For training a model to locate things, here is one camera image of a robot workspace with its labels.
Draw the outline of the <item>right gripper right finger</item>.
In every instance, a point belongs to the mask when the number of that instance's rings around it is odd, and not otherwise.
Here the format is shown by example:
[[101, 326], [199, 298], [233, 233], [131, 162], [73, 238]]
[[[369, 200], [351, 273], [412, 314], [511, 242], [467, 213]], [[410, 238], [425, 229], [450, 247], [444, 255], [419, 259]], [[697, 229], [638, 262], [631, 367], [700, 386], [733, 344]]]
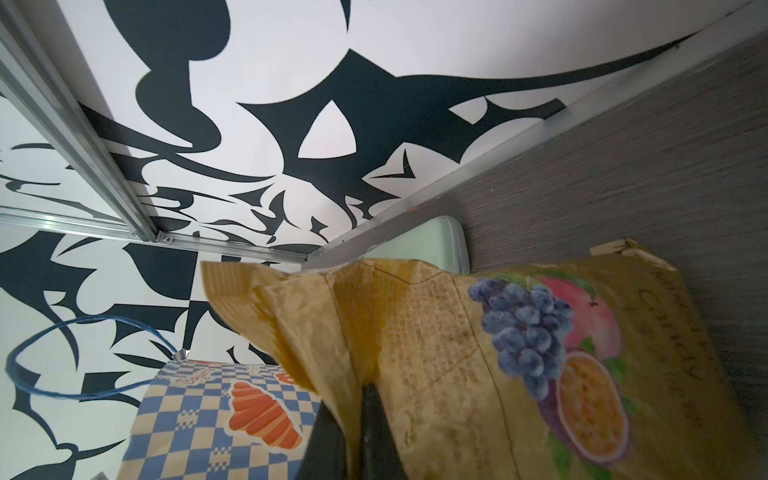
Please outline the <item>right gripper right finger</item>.
[[362, 479], [407, 479], [381, 396], [374, 384], [368, 384], [362, 390], [360, 468]]

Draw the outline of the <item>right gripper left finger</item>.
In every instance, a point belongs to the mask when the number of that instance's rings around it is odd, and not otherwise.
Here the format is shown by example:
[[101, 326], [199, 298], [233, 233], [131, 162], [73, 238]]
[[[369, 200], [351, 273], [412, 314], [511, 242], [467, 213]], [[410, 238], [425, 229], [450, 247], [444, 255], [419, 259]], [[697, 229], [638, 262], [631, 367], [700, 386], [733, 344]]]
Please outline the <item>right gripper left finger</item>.
[[346, 478], [345, 437], [331, 411], [322, 403], [295, 479], [344, 480]]

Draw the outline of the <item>blue checkered paper bag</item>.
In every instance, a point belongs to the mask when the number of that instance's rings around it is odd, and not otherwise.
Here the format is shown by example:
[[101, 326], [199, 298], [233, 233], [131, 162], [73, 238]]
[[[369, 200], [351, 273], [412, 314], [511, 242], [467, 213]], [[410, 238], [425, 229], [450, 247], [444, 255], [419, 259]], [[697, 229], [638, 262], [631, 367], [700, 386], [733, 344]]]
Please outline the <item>blue checkered paper bag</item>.
[[191, 360], [157, 329], [135, 322], [166, 354], [151, 379], [123, 383], [118, 372], [78, 376], [80, 392], [59, 391], [40, 371], [54, 360], [41, 333], [1, 345], [15, 417], [3, 440], [49, 441], [57, 457], [26, 479], [291, 479], [300, 469], [320, 407], [277, 365]]

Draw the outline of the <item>gold red fruit snack bag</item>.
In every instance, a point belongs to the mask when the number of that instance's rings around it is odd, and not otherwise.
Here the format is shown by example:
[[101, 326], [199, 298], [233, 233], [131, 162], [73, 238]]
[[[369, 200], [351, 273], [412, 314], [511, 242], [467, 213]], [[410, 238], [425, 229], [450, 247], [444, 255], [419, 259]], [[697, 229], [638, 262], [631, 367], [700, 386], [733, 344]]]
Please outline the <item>gold red fruit snack bag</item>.
[[217, 315], [316, 393], [369, 469], [375, 389], [410, 479], [747, 479], [758, 445], [681, 272], [631, 240], [460, 275], [206, 262]]

